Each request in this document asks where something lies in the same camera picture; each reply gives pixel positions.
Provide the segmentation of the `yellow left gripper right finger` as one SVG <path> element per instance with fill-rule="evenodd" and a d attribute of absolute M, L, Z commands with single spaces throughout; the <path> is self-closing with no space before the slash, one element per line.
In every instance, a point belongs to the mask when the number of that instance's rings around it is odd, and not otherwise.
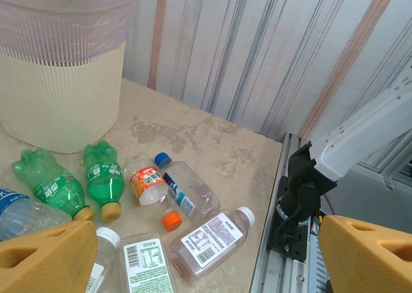
<path fill-rule="evenodd" d="M 412 234 L 329 215 L 319 246 L 334 293 L 412 293 Z"/>

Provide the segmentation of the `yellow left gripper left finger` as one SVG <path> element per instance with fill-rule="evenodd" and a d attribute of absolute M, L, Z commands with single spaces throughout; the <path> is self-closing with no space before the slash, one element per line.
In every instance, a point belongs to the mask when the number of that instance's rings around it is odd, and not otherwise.
<path fill-rule="evenodd" d="M 97 250 L 89 220 L 0 241 L 0 293 L 86 293 Z"/>

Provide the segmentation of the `clear bottle blue label white cap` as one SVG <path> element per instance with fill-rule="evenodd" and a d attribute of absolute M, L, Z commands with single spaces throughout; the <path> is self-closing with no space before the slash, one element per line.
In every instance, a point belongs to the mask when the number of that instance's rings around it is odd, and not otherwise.
<path fill-rule="evenodd" d="M 0 241 L 70 223 L 66 212 L 0 187 Z"/>

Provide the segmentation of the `green plastic bottle yellow cap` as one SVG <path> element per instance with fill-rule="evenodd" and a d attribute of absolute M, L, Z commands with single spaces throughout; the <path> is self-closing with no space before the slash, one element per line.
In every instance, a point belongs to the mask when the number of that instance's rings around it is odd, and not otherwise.
<path fill-rule="evenodd" d="M 120 199 L 126 187 L 116 149 L 105 140 L 89 144 L 83 152 L 87 193 L 100 208 L 105 222 L 122 215 Z"/>
<path fill-rule="evenodd" d="M 25 149 L 12 170 L 42 203 L 66 212 L 73 220 L 94 220 L 95 212 L 86 204 L 83 186 L 51 152 Z"/>

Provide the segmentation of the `capless bottle orange label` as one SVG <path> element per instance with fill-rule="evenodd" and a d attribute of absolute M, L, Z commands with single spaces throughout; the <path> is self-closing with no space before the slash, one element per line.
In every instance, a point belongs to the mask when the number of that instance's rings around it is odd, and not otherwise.
<path fill-rule="evenodd" d="M 152 205 L 168 192 L 169 186 L 153 159 L 146 153 L 126 158 L 124 176 L 140 205 Z"/>

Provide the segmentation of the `orange bottle cap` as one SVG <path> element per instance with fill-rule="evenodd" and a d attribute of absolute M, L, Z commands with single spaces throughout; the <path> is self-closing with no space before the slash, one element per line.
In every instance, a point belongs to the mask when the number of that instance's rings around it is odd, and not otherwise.
<path fill-rule="evenodd" d="M 162 218 L 162 225 L 167 232 L 175 231 L 182 224 L 182 219 L 177 211 L 167 211 Z"/>

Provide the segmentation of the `square bottle pink white label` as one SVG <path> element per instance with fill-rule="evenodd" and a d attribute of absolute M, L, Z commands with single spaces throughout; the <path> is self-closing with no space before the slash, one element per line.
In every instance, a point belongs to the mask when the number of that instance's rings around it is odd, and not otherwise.
<path fill-rule="evenodd" d="M 210 274 L 244 244 L 255 220 L 248 207 L 220 210 L 170 243 L 171 262 L 186 282 L 194 283 Z"/>

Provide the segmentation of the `cream ribbed plastic bin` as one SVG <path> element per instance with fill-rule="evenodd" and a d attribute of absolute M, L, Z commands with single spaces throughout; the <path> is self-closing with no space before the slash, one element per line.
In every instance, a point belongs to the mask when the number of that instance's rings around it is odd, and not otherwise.
<path fill-rule="evenodd" d="M 117 120 L 125 47 L 72 66 L 0 54 L 0 125 L 32 146 L 82 151 Z"/>

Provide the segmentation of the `pink-lined waste bin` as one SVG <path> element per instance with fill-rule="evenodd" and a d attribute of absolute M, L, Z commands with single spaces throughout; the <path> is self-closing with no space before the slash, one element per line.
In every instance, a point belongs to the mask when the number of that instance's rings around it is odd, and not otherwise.
<path fill-rule="evenodd" d="M 127 37 L 133 0 L 0 0 L 0 54 L 86 64 Z"/>

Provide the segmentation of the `clear square bottle blue cap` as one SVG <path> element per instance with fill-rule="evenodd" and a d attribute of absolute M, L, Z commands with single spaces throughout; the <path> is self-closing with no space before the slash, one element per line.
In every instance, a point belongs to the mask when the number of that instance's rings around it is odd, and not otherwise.
<path fill-rule="evenodd" d="M 169 186 L 169 194 L 192 222 L 201 222 L 220 210 L 218 197 L 186 162 L 174 161 L 161 152 L 154 163 Z"/>

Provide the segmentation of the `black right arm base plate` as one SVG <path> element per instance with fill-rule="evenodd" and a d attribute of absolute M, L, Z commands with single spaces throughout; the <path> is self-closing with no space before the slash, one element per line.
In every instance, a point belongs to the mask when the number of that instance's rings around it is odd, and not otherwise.
<path fill-rule="evenodd" d="M 304 262 L 308 236 L 308 218 L 301 218 L 303 206 L 298 203 L 283 207 L 281 201 L 288 191 L 288 178 L 282 176 L 277 187 L 277 196 L 270 226 L 267 247 L 284 257 Z"/>

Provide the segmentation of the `aluminium mounting rail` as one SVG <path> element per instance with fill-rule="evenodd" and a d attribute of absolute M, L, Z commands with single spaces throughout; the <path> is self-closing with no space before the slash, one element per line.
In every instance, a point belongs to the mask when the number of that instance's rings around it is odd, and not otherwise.
<path fill-rule="evenodd" d="M 256 265 L 250 285 L 250 293 L 309 293 L 308 254 L 311 234 L 308 233 L 307 236 L 306 261 L 303 263 L 286 258 L 282 254 L 267 248 L 279 180 L 287 174 L 287 160 L 289 156 L 306 144 L 307 140 L 291 133 L 286 133 L 281 142 L 283 144 L 281 156 L 263 227 Z"/>

